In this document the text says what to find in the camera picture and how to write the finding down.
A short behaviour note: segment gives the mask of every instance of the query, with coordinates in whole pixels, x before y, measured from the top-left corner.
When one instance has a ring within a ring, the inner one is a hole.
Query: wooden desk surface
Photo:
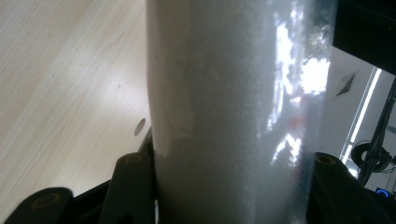
[[[0,222],[37,190],[108,180],[138,150],[145,26],[142,0],[0,1]]]

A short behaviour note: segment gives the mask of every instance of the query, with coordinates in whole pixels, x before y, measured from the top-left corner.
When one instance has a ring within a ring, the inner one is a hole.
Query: clear plastic tube
[[[305,223],[335,6],[148,0],[162,224]]]

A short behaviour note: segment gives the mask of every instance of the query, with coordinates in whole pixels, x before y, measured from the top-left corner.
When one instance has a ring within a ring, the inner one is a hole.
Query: white foam tube
[[[304,223],[334,9],[148,0],[162,224]]]

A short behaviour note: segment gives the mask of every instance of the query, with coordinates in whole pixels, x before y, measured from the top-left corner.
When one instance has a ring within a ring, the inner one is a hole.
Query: white cylinder
[[[304,223],[334,9],[148,0],[162,224]]]

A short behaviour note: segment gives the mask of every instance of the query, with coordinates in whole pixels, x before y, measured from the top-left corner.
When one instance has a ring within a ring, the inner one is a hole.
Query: transparent plastic sheet
[[[147,3],[160,222],[305,223],[336,1]]]

